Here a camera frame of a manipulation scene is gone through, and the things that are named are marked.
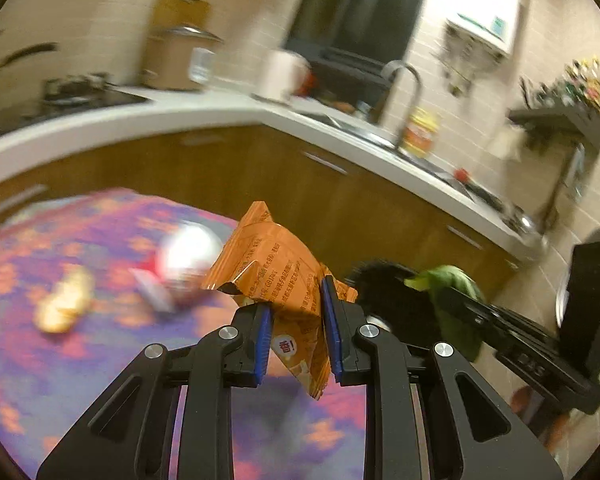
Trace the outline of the white water heater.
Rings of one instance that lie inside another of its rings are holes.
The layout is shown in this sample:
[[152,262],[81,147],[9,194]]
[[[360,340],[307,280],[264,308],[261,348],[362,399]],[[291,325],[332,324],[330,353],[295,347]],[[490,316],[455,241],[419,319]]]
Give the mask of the white water heater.
[[520,0],[450,0],[446,24],[506,58],[513,52]]

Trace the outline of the orange labelled seasoning bottle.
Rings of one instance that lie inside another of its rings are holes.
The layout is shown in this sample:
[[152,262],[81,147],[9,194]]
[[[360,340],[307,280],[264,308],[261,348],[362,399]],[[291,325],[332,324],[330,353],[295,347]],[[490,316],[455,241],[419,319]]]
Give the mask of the orange labelled seasoning bottle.
[[402,150],[420,158],[427,157],[434,147],[438,130],[439,116],[416,107],[408,116],[403,131]]

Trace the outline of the red white paper cup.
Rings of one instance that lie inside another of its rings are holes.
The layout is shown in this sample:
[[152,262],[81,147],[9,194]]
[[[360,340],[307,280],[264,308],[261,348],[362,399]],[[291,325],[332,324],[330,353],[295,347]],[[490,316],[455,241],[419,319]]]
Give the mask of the red white paper cup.
[[200,293],[219,257],[222,240],[200,223],[185,222],[161,240],[139,266],[129,268],[137,291],[160,314],[174,313]]

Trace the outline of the wall shelf with items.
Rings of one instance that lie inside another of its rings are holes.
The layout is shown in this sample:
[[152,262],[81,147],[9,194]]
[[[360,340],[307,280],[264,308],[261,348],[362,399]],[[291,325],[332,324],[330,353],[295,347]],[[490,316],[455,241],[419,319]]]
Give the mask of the wall shelf with items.
[[556,136],[569,144],[556,183],[535,216],[535,229],[544,234],[557,221],[559,202],[580,200],[586,158],[600,154],[600,60],[574,60],[552,84],[536,90],[521,79],[520,91],[524,106],[510,110],[507,119],[527,133],[528,148],[544,153]]

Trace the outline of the brown rice cooker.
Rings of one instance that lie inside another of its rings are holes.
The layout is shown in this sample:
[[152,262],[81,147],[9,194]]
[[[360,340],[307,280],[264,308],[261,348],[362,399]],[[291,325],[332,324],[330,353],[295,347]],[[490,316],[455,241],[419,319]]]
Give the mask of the brown rice cooker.
[[148,35],[142,83],[156,90],[201,91],[210,82],[223,40],[194,26],[157,29]]

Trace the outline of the wooden cabinet doors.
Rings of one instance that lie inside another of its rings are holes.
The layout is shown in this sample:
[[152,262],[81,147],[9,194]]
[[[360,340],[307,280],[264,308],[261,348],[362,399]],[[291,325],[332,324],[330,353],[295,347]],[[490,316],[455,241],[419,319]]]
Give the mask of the wooden cabinet doors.
[[0,221],[34,200],[105,188],[234,220],[263,200],[338,278],[377,259],[414,271],[452,264],[494,299],[517,271],[513,256],[430,198],[265,126],[169,133],[46,162],[0,183]]

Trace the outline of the black wok pan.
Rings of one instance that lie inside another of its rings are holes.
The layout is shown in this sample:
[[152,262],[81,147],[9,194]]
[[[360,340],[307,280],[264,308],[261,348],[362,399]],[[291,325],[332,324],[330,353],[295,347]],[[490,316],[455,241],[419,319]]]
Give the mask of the black wok pan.
[[0,55],[0,104],[12,94],[29,91],[46,76],[48,68],[44,62],[34,58],[49,56],[60,50],[56,41],[38,42]]

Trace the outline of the green vegetable leaf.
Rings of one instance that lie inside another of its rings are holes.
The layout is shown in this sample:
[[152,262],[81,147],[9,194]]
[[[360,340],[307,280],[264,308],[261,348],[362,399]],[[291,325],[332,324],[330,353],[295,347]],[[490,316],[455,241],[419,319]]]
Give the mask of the green vegetable leaf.
[[483,341],[478,330],[468,321],[465,298],[478,302],[484,296],[475,281],[457,266],[446,264],[422,271],[404,280],[404,285],[426,292],[440,327],[441,340],[447,342],[473,363]]

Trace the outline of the black lined trash bin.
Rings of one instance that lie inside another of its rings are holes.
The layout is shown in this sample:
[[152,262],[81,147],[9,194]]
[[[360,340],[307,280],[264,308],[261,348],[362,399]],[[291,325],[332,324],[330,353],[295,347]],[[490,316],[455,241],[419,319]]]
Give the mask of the black lined trash bin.
[[358,292],[356,303],[366,316],[383,322],[406,344],[431,348],[442,341],[440,324],[428,292],[404,284],[413,276],[402,264],[375,260],[360,263],[344,282]]

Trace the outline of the black gas stove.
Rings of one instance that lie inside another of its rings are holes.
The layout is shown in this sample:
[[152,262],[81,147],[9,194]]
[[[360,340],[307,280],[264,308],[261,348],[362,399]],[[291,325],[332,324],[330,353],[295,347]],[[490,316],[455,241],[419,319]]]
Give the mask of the black gas stove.
[[50,79],[42,85],[39,96],[0,109],[0,136],[62,116],[147,101],[121,91],[106,72]]

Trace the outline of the chrome sink faucet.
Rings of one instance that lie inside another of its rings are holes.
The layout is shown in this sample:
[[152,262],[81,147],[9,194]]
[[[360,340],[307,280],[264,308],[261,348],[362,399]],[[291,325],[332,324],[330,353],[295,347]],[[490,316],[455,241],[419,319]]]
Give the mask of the chrome sink faucet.
[[380,114],[380,128],[396,151],[402,143],[408,120],[422,99],[424,83],[418,69],[404,60],[390,61],[382,68],[380,76],[389,85]]

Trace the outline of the floral tablecloth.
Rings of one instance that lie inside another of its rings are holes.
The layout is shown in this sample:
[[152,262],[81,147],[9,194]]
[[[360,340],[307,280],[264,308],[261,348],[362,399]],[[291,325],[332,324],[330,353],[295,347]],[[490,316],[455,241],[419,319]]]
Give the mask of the floral tablecloth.
[[[27,476],[145,346],[186,347],[232,319],[234,301],[218,292],[160,315],[137,291],[129,268],[185,222],[219,238],[236,226],[129,190],[36,204],[0,226],[0,442]],[[94,278],[90,310],[68,333],[42,333],[36,306],[74,266]],[[315,400],[270,359],[262,385],[232,401],[237,478],[362,477],[363,388],[329,384]]]

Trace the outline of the orange snack wrapper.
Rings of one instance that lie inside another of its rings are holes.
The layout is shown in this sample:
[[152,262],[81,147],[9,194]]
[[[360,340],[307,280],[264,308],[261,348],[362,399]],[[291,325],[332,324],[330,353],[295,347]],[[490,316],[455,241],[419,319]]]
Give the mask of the orange snack wrapper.
[[272,304],[270,348],[317,400],[330,375],[321,281],[331,275],[298,237],[273,220],[266,203],[259,200],[239,220],[201,287]]

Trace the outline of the wooden cutting board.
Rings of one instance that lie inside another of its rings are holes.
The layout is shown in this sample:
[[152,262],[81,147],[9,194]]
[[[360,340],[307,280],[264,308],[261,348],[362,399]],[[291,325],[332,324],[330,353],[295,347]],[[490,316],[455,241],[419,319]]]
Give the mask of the wooden cutting board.
[[210,3],[204,0],[156,0],[152,8],[148,35],[174,27],[205,30],[210,14]]

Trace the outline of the white kitchen countertop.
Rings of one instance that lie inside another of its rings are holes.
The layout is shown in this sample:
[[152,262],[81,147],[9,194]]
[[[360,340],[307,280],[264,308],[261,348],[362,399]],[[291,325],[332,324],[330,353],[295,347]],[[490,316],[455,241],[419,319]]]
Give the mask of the white kitchen countertop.
[[143,103],[100,108],[54,118],[0,136],[0,183],[17,174],[102,146],[204,128],[267,126],[353,162],[450,214],[520,261],[534,261],[548,241],[509,229],[487,206],[474,202],[412,160],[389,150],[381,129],[294,99],[290,107],[266,104],[244,94],[143,90]]

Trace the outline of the white electric kettle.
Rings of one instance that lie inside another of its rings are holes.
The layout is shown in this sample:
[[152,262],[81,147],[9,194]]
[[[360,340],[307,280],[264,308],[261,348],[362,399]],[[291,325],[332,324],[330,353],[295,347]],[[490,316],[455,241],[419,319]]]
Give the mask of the white electric kettle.
[[287,105],[310,73],[309,62],[296,52],[268,52],[256,84],[254,95],[272,103]]

